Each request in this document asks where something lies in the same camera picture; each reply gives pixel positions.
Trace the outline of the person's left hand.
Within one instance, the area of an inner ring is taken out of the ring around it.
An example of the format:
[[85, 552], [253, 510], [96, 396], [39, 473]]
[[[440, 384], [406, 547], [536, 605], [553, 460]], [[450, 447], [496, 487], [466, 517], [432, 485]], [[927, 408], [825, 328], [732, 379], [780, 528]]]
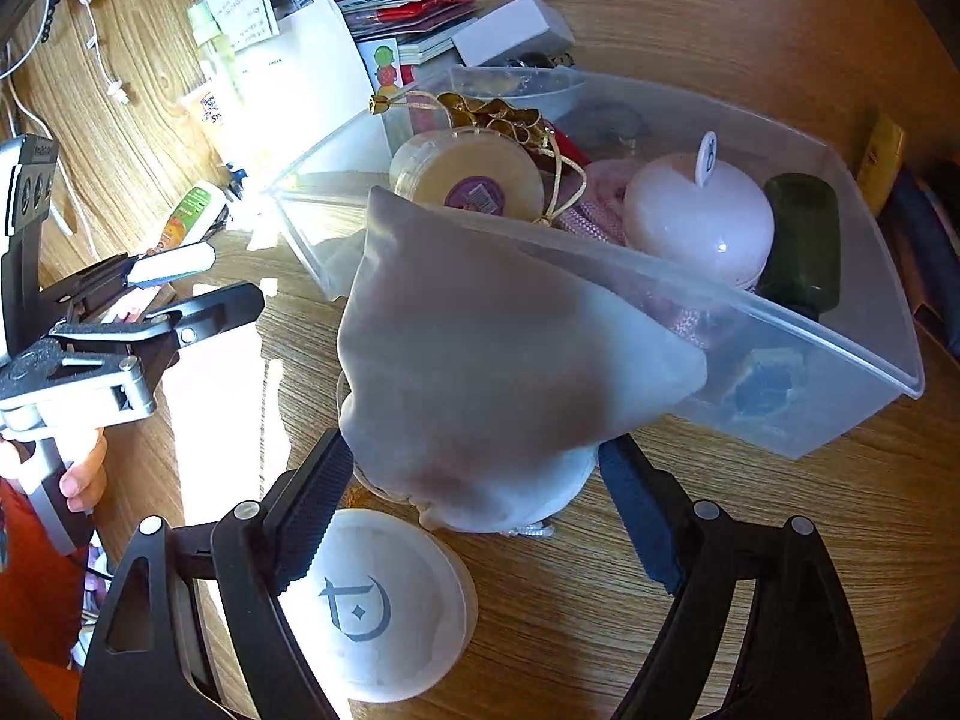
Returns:
[[[60, 494], [72, 512], [93, 511], [106, 490], [107, 475], [104, 462], [107, 440], [102, 427], [78, 427], [53, 439], [60, 458], [65, 462], [65, 473], [60, 478]], [[39, 486], [37, 470], [23, 470], [28, 465], [32, 450], [20, 442], [2, 440], [2, 478], [13, 489], [29, 496]]]

